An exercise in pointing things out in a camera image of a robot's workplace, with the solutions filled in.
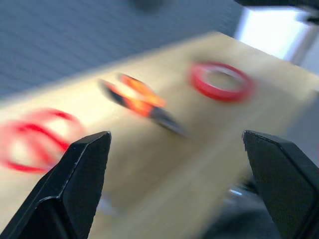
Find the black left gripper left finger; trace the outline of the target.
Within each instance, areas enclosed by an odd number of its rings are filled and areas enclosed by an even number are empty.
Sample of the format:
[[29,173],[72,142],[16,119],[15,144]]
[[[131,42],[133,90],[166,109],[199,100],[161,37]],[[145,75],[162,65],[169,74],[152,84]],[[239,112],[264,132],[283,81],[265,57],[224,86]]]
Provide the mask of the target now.
[[88,238],[104,184],[111,133],[72,143],[27,196],[2,239]]

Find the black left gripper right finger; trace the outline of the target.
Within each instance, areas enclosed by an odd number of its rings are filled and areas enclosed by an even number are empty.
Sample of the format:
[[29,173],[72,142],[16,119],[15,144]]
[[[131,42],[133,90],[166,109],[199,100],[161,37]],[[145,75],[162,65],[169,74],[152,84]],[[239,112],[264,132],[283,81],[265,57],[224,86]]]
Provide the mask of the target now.
[[284,239],[319,237],[319,169],[292,142],[243,132],[257,190]]

